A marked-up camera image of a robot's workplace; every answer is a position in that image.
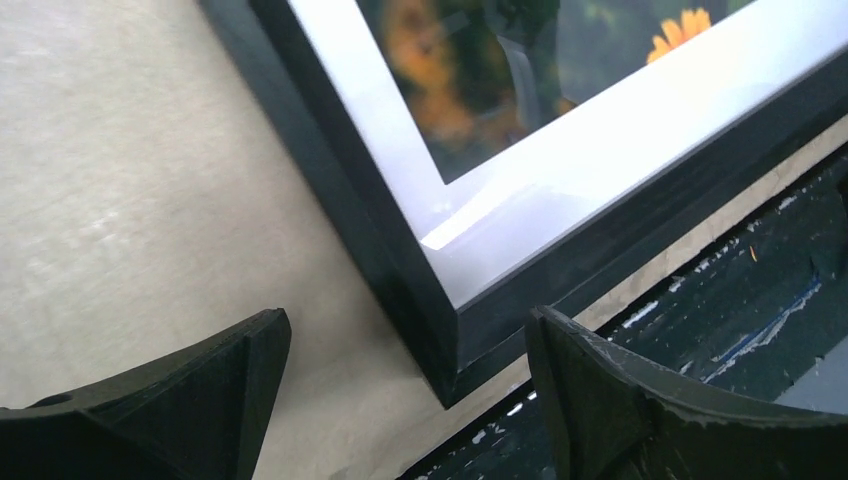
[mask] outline orange flower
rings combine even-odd
[[[705,32],[712,26],[712,23],[710,22],[709,12],[703,8],[699,8],[694,12],[692,10],[683,10],[683,13],[680,15],[679,24],[672,19],[668,19],[661,26],[665,38],[654,35],[654,51],[648,54],[648,63],[683,45],[698,34]]]

